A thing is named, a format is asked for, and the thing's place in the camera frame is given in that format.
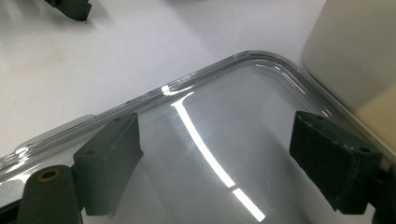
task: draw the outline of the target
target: clear plastic tray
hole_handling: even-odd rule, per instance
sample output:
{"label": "clear plastic tray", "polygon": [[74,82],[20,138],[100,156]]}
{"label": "clear plastic tray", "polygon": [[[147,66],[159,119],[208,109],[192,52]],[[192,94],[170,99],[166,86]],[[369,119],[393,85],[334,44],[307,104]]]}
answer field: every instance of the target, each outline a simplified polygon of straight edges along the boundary
{"label": "clear plastic tray", "polygon": [[291,62],[247,51],[21,144],[0,160],[0,206],[21,197],[31,173],[72,165],[103,125],[135,111],[145,155],[117,214],[85,223],[369,223],[372,209],[358,218],[334,213],[290,157],[297,110],[329,117],[384,149]]}

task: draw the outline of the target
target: transparent plastic lid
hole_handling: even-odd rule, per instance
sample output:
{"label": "transparent plastic lid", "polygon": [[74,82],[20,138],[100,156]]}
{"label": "transparent plastic lid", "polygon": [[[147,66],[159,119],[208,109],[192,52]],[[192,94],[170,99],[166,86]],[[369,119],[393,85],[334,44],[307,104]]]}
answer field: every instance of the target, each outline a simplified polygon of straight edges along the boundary
{"label": "transparent plastic lid", "polygon": [[335,213],[289,154],[297,110],[375,138],[288,60],[247,51],[98,116],[32,139],[0,160],[0,206],[21,198],[33,172],[71,166],[110,120],[136,112],[144,156],[114,217],[84,223],[370,223]]}

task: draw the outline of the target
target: white plastic container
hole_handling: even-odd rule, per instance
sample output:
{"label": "white plastic container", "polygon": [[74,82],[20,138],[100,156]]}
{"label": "white plastic container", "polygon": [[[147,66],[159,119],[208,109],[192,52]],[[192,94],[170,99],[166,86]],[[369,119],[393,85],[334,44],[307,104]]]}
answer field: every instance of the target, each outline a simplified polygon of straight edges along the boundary
{"label": "white plastic container", "polygon": [[309,73],[396,149],[396,0],[329,0],[304,47]]}

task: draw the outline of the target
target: white table surface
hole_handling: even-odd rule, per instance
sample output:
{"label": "white table surface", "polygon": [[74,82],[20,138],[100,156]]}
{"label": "white table surface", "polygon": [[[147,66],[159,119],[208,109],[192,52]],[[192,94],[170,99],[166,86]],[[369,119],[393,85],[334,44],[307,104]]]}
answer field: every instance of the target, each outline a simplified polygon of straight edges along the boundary
{"label": "white table surface", "polygon": [[0,1],[0,157],[235,53],[302,67],[325,0],[91,0],[86,22],[43,0]]}

